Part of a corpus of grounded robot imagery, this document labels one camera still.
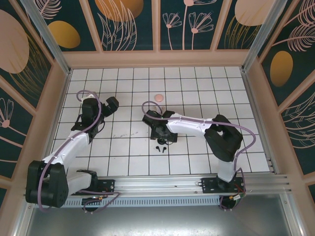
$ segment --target pink round object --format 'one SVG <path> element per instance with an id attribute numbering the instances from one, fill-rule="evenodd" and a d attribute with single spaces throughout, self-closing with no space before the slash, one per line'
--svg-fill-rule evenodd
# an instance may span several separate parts
<path id="1" fill-rule="evenodd" d="M 156 102 L 161 102 L 163 101 L 164 97 L 162 94 L 157 94 L 155 95 L 154 99 L 156 100 Z"/>

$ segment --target wall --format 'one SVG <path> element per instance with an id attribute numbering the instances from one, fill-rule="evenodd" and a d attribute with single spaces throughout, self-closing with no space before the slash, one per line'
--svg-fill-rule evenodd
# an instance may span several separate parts
<path id="1" fill-rule="evenodd" d="M 65 74 L 15 1 L 1 1 L 0 22 L 0 229 L 7 235 L 28 165 L 46 148 Z"/>
<path id="2" fill-rule="evenodd" d="M 72 68 L 241 65 L 275 0 L 35 1 Z"/>
<path id="3" fill-rule="evenodd" d="M 315 232 L 315 1 L 293 0 L 286 9 L 249 76 L 279 171 Z"/>

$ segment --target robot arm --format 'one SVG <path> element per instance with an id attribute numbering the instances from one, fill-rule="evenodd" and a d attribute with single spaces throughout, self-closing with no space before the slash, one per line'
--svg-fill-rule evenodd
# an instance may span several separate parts
<path id="1" fill-rule="evenodd" d="M 95 125 L 84 133 L 77 135 L 80 131 L 91 126 L 98 115 L 98 101 L 89 95 L 82 99 L 82 114 L 78 116 L 77 121 L 71 129 L 71 133 L 60 147 L 56 155 L 56 151 L 45 157 L 42 161 L 33 161 L 29 165 L 26 201 L 29 203 L 37 203 L 39 179 L 43 172 L 43 168 L 47 163 L 55 157 L 48 167 L 46 179 L 43 181 L 41 190 L 41 201 L 43 205 L 52 207 L 61 207 L 67 197 L 81 189 L 89 189 L 97 191 L 97 175 L 96 172 L 78 170 L 71 176 L 66 176 L 69 165 L 84 148 L 86 148 L 93 138 L 99 133 L 98 127 L 104 123 L 104 118 L 113 114 L 119 107 L 119 102 L 115 97 L 106 100 L 108 105 L 101 105 L 101 115 Z"/>
<path id="2" fill-rule="evenodd" d="M 165 111 L 160 115 L 151 110 L 147 114 L 155 118 L 176 118 L 156 120 L 144 115 L 143 122 L 152 128 L 151 139 L 158 139 L 159 143 L 177 142 L 178 133 L 204 138 L 213 154 L 219 159 L 219 179 L 227 183 L 232 181 L 236 172 L 235 153 L 241 146 L 243 136 L 235 127 L 205 123 L 206 121 L 230 123 L 226 117 L 217 115 L 214 119 L 197 119 L 172 111 Z"/>

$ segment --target dark teal wallpaper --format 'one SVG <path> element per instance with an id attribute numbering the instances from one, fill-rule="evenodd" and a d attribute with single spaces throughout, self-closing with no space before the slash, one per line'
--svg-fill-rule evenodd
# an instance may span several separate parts
<path id="1" fill-rule="evenodd" d="M 153 50 L 151 0 L 89 0 L 104 51 Z"/>
<path id="2" fill-rule="evenodd" d="M 63 52 L 96 51 L 79 0 L 34 2 Z"/>
<path id="3" fill-rule="evenodd" d="M 51 64 L 8 0 L 0 19 L 0 75 L 36 108 Z"/>
<path id="4" fill-rule="evenodd" d="M 11 178 L 32 115 L 0 88 L 0 176 Z"/>
<path id="5" fill-rule="evenodd" d="M 268 37 L 266 38 L 265 43 L 262 45 L 260 51 L 258 52 L 258 57 L 260 57 L 260 55 L 261 55 L 261 54 L 263 53 L 263 51 L 265 50 L 267 44 L 269 43 L 269 39 L 270 39 L 271 36 L 274 34 L 276 28 L 278 27 L 280 21 L 281 21 L 282 18 L 284 17 L 284 15 L 285 15 L 287 9 L 289 8 L 289 6 L 291 5 L 291 3 L 292 3 L 292 0 L 287 0 L 287 2 L 286 2 L 286 4 L 285 4 L 285 7 L 284 7 L 284 9 L 283 9 L 283 11 L 282 11 L 280 17 L 278 18 L 278 20 L 277 20 L 277 22 L 275 23 L 275 25 L 274 25 L 272 31 L 270 32 L 270 34 L 269 34 Z"/>
<path id="6" fill-rule="evenodd" d="M 315 83 L 302 93 L 282 118 L 303 174 L 315 171 Z"/>
<path id="7" fill-rule="evenodd" d="M 280 105 L 315 69 L 315 5 L 298 3 L 262 62 L 275 100 Z"/>
<path id="8" fill-rule="evenodd" d="M 4 200 L 6 194 L 6 189 L 5 188 L 0 188 L 0 209 Z"/>
<path id="9" fill-rule="evenodd" d="M 249 49 L 272 3 L 270 0 L 233 0 L 217 49 Z"/>
<path id="10" fill-rule="evenodd" d="M 222 0 L 161 0 L 161 50 L 209 50 Z"/>
<path id="11" fill-rule="evenodd" d="M 310 191 L 311 196 L 313 198 L 313 201 L 315 203 L 315 184 L 309 185 L 309 191 Z"/>

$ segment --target white grid floor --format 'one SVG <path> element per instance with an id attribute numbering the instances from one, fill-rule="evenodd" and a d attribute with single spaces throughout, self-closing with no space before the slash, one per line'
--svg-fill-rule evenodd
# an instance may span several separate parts
<path id="1" fill-rule="evenodd" d="M 269 172 L 257 126 L 238 67 L 160 67 L 73 70 L 53 149 L 69 135 L 80 113 L 76 92 L 95 91 L 102 102 L 115 96 L 120 104 L 106 118 L 105 128 L 80 153 L 68 170 L 96 171 L 98 176 L 147 176 L 217 173 L 218 160 L 205 140 L 179 134 L 178 142 L 163 147 L 150 140 L 142 122 L 141 104 L 162 94 L 164 109 L 195 118 L 226 116 L 231 123 L 252 130 L 257 141 L 241 154 L 237 166 L 244 172 Z M 243 132 L 244 144 L 252 141 Z"/>

